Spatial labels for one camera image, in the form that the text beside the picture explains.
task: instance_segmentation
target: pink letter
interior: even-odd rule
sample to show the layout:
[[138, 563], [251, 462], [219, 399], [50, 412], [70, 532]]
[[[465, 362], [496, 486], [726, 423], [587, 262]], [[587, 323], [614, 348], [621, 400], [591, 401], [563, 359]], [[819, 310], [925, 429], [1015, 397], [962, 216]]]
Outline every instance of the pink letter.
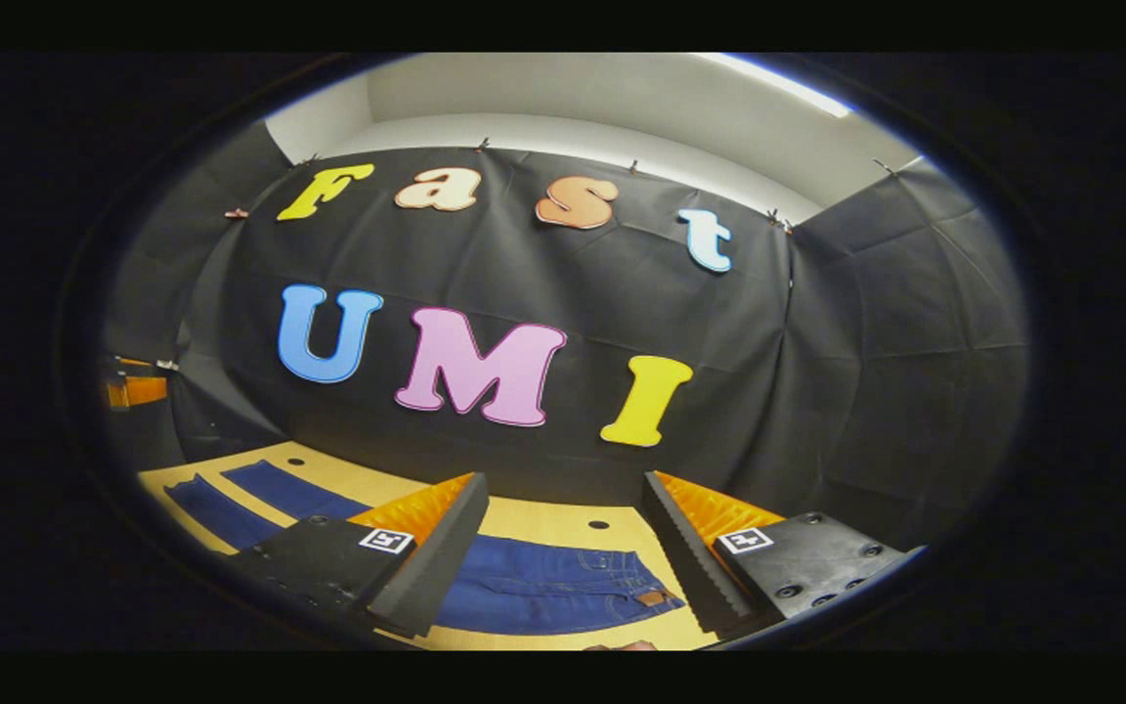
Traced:
[[466, 413], [494, 383], [498, 389], [481, 415], [495, 424], [539, 426], [545, 371], [551, 357], [566, 345], [566, 335], [552, 327], [522, 324], [482, 357], [472, 336], [468, 318], [449, 308], [421, 308], [411, 315], [419, 326], [419, 348], [411, 378], [394, 400], [408, 409], [437, 411], [446, 401], [437, 395], [438, 374], [446, 375], [446, 389], [455, 410]]

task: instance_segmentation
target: jeans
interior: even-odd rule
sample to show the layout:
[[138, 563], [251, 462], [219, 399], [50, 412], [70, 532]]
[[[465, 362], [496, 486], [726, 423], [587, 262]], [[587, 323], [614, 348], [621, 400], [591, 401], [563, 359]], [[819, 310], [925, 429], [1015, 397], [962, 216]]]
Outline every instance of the jeans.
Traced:
[[[267, 461], [227, 470], [224, 476], [294, 518], [315, 514], [348, 518], [369, 508]], [[258, 545], [282, 531], [202, 478], [166, 491], [194, 520], [238, 550]], [[674, 597], [654, 605], [637, 598], [653, 592], [665, 592], [664, 585], [635, 552], [476, 535], [441, 603], [437, 625], [508, 635], [554, 635], [631, 624], [685, 606]]]

